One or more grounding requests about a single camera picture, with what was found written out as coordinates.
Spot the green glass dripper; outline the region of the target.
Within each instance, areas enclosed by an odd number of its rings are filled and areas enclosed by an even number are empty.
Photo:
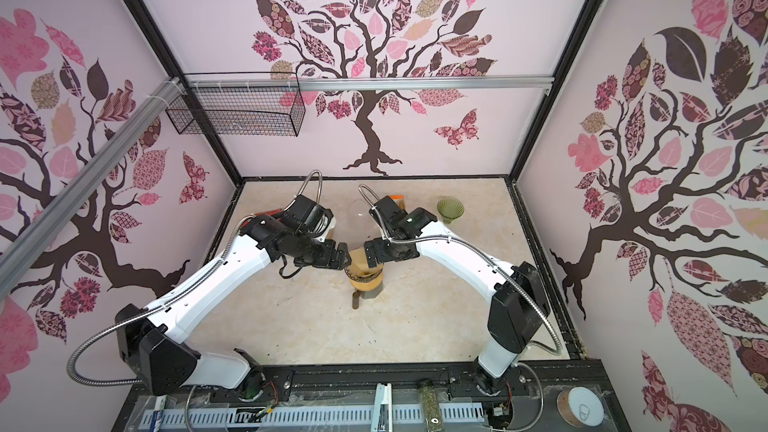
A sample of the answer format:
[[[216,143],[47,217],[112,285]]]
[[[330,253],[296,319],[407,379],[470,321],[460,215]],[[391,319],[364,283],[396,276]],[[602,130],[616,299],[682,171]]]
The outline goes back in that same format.
[[[437,202],[437,211],[442,221],[449,224],[465,213],[464,204],[455,197],[443,197]]]

